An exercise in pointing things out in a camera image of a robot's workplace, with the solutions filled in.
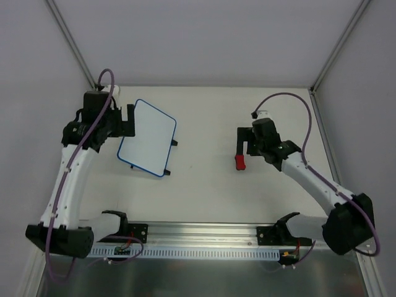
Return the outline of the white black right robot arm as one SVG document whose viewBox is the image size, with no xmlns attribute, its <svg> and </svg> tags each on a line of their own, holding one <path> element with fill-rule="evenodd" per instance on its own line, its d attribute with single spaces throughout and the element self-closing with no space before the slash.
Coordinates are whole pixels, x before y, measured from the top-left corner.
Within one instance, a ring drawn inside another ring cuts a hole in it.
<svg viewBox="0 0 396 297">
<path fill-rule="evenodd" d="M 350 251 L 372 239 L 374 257 L 380 251 L 372 200 L 365 193 L 355 194 L 335 181 L 328 180 L 307 161 L 305 150 L 290 140 L 281 140 L 271 118 L 257 119 L 250 127 L 236 130 L 235 167 L 245 170 L 244 156 L 262 157 L 279 172 L 298 183 L 321 207 L 324 217 L 293 212 L 278 219 L 273 234 L 280 243 L 291 245 L 298 238 L 324 241 L 336 254 Z"/>
</svg>

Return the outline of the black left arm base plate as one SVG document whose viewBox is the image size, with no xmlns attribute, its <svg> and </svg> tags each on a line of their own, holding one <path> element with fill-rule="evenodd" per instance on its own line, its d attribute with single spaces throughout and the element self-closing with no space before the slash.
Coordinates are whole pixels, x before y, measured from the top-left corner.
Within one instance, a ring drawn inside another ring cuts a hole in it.
<svg viewBox="0 0 396 297">
<path fill-rule="evenodd" d="M 128 223 L 126 231 L 119 231 L 113 235 L 109 235 L 100 240 L 100 243 L 116 243 L 126 244 L 128 242 L 135 243 L 130 238 L 136 238 L 143 244 L 147 242 L 149 233 L 149 225 L 145 223 Z"/>
</svg>

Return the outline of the blue framed whiteboard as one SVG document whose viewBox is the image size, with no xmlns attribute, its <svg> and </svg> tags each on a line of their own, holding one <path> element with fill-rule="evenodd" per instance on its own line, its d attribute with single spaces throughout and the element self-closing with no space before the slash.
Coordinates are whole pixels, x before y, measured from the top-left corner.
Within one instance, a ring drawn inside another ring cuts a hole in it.
<svg viewBox="0 0 396 297">
<path fill-rule="evenodd" d="M 118 160 L 134 165 L 156 177 L 164 177 L 170 156 L 177 122 L 174 117 L 138 99 L 135 103 L 134 137 L 123 137 L 118 151 Z"/>
</svg>

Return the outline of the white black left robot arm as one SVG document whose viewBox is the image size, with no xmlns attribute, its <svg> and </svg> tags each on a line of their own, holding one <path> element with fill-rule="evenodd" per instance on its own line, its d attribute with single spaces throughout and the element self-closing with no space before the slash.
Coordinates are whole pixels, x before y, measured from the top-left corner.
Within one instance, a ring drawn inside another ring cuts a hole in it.
<svg viewBox="0 0 396 297">
<path fill-rule="evenodd" d="M 80 220 L 87 177 L 93 159 L 110 137 L 134 136 L 134 105 L 127 105 L 127 119 L 122 119 L 116 102 L 118 86 L 100 87 L 84 93 L 83 107 L 76 112 L 62 132 L 62 157 L 53 193 L 40 222 L 25 231 L 38 249 L 48 254 L 83 259 L 95 242 L 107 237 L 124 241 L 130 235 L 127 215 L 105 210 L 99 216 Z"/>
</svg>

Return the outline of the red black whiteboard eraser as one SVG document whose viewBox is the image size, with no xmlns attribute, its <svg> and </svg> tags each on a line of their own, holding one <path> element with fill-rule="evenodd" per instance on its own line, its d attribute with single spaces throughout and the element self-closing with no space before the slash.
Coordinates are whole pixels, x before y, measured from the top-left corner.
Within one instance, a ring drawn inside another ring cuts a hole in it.
<svg viewBox="0 0 396 297">
<path fill-rule="evenodd" d="M 235 155 L 235 167 L 238 171 L 243 171 L 246 169 L 246 164 L 244 161 L 244 155 Z"/>
</svg>

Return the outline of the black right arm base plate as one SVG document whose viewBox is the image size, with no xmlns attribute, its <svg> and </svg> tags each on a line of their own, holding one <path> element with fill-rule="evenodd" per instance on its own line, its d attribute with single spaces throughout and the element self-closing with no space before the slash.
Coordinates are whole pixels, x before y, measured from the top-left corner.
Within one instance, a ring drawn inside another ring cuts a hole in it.
<svg viewBox="0 0 396 297">
<path fill-rule="evenodd" d="M 311 246 L 312 239 L 294 237 L 283 225 L 258 226 L 256 228 L 257 243 L 259 246 Z"/>
</svg>

